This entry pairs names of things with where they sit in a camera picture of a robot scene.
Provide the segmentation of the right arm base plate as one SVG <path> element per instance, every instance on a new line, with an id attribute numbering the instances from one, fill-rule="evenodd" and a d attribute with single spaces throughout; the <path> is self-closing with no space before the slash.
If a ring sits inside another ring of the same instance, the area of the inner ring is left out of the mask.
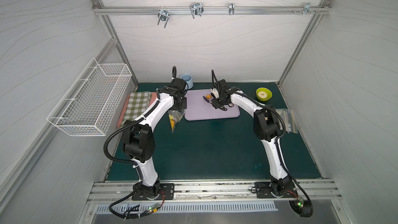
<path id="1" fill-rule="evenodd" d="M 252 194 L 255 194 L 259 199 L 270 199 L 270 198 L 296 198 L 298 192 L 294 183 L 284 185 L 275 181 L 258 181 L 250 189 Z"/>

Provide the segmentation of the lavender plastic tray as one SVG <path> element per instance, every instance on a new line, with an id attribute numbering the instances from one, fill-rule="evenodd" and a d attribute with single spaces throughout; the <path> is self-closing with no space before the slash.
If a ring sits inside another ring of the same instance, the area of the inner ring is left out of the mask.
<path id="1" fill-rule="evenodd" d="M 213 120 L 237 118 L 240 115 L 238 106 L 229 107 L 227 111 L 215 109 L 210 103 L 204 100 L 203 97 L 210 95 L 210 89 L 189 90 L 186 94 L 187 109 L 184 117 L 187 121 L 197 120 Z"/>

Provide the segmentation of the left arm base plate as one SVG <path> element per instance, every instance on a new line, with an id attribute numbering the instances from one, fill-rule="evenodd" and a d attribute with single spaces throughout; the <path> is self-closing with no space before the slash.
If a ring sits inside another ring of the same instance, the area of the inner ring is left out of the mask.
<path id="1" fill-rule="evenodd" d="M 131 196 L 133 201 L 152 201 L 152 200 L 173 200 L 175 184 L 155 183 L 153 186 L 139 185 L 133 186 L 134 195 Z"/>

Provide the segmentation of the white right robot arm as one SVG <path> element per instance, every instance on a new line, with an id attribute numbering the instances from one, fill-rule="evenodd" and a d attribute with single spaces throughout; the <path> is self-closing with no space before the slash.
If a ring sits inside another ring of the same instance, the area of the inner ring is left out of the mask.
<path id="1" fill-rule="evenodd" d="M 254 134 L 262 142 L 267 155 L 272 194 L 281 198 L 288 188 L 297 186 L 304 194 L 306 201 L 310 202 L 308 194 L 291 175 L 285 164 L 279 141 L 286 134 L 286 125 L 276 109 L 259 103 L 237 87 L 230 87 L 224 79 L 218 80 L 214 71 L 211 72 L 211 82 L 211 104 L 215 109 L 226 111 L 226 107 L 233 104 L 242 108 L 253 118 Z"/>

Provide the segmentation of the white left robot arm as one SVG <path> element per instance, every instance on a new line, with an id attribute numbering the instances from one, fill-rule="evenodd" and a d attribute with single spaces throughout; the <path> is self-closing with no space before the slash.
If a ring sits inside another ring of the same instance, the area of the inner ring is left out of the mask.
<path id="1" fill-rule="evenodd" d="M 187 108 L 187 83 L 177 77 L 177 68 L 172 68 L 172 81 L 156 90 L 156 99 L 150 109 L 139 117 L 129 121 L 122 128 L 112 133 L 105 141 L 103 151 L 105 156 L 113 161 L 129 163 L 134 166 L 139 175 L 138 189 L 149 199 L 155 199 L 160 192 L 160 178 L 155 170 L 152 156 L 155 150 L 154 130 L 157 123 L 168 111 L 181 112 Z M 123 152 L 129 159 L 119 159 L 108 151 L 110 141 L 122 133 Z"/>

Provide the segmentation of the clear zip bag with duck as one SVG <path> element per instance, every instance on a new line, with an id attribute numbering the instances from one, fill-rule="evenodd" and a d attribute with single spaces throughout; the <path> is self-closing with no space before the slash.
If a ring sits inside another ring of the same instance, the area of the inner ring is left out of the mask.
<path id="1" fill-rule="evenodd" d="M 184 117 L 185 110 L 177 111 L 177 110 L 169 110 L 169 120 L 171 124 L 172 133 L 174 133 L 177 123 L 181 121 Z"/>

